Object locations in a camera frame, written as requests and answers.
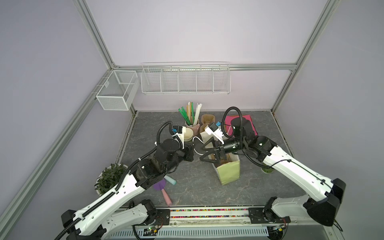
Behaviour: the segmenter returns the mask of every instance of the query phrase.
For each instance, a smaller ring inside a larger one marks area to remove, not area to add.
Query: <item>pink handle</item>
[[[164,197],[164,199],[165,199],[165,201],[167,203],[167,206],[168,207],[172,206],[172,201],[170,200],[167,192],[164,189],[162,189],[161,192],[163,193],[163,197]]]

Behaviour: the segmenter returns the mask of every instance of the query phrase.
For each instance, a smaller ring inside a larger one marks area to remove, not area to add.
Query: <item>white mesh basket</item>
[[[96,97],[104,110],[128,111],[139,84],[136,71],[113,70]]]
[[[229,65],[143,68],[141,90],[144,94],[230,93]]]

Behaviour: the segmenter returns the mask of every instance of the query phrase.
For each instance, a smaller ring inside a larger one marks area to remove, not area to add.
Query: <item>potted plant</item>
[[[127,168],[128,166],[117,163],[106,167],[97,178],[95,184],[95,190],[97,194],[102,196],[104,193],[108,192],[111,188],[118,184],[121,176]]]

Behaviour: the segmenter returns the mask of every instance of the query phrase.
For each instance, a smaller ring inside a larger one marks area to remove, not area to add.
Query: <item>gray marble tabletop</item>
[[[209,112],[221,121],[223,112]],[[249,114],[259,135],[267,136],[287,151],[283,138],[270,112],[252,111]],[[174,125],[183,125],[179,112],[139,112],[133,131],[129,137],[123,163],[130,165],[138,157],[153,148],[156,133],[166,121]],[[170,138],[168,131],[163,131],[161,141]],[[182,162],[170,177],[176,185],[167,182],[165,190],[173,205],[207,206],[207,205],[264,205],[270,197],[297,197],[305,192],[287,177],[273,171],[264,173],[244,156],[240,157],[240,179],[221,185],[211,163],[201,162],[197,154],[193,162]],[[138,204],[143,199],[150,199],[155,206],[166,206],[161,191],[152,187],[133,200]]]

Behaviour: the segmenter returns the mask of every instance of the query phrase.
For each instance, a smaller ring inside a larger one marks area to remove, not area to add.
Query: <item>robotic arm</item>
[[[212,137],[202,146],[202,150],[207,152],[200,160],[219,164],[226,153],[242,150],[254,164],[278,170],[307,193],[289,199],[272,197],[263,209],[262,217],[265,220],[273,223],[277,218],[286,216],[311,217],[322,225],[333,225],[342,202],[345,183],[340,179],[331,180],[309,169],[269,138],[255,136],[251,122],[242,118],[238,108],[229,108],[222,122],[232,109],[239,114],[239,118],[231,122],[233,136],[225,133],[223,125],[220,129],[220,123],[207,126],[205,131],[217,140]],[[167,125],[173,139],[159,143],[160,133]],[[180,162],[193,161],[193,145],[184,143],[184,133],[185,127],[173,126],[170,121],[163,124],[157,133],[156,147],[133,162],[114,188],[88,206],[78,211],[68,210],[61,216],[64,230],[55,240],[66,232],[69,233],[67,240],[99,240],[127,226],[141,223],[153,225],[157,210],[150,200],[144,200],[122,212],[115,211],[162,180],[167,173],[175,171]],[[206,148],[209,143],[213,144],[213,148]],[[211,154],[215,159],[207,159]]]

